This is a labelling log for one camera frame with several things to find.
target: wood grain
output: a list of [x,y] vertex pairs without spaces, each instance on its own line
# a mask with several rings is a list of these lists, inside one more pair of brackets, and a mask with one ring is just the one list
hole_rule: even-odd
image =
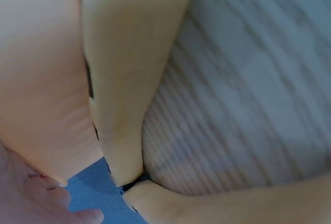
[[331,0],[193,0],[143,126],[144,164],[204,195],[331,167]]

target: blue surface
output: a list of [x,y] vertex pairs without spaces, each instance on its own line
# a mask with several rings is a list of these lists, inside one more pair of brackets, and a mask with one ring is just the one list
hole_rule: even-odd
[[104,224],[146,224],[124,203],[110,179],[104,159],[69,180],[67,189],[72,196],[72,211],[99,208],[105,216]]

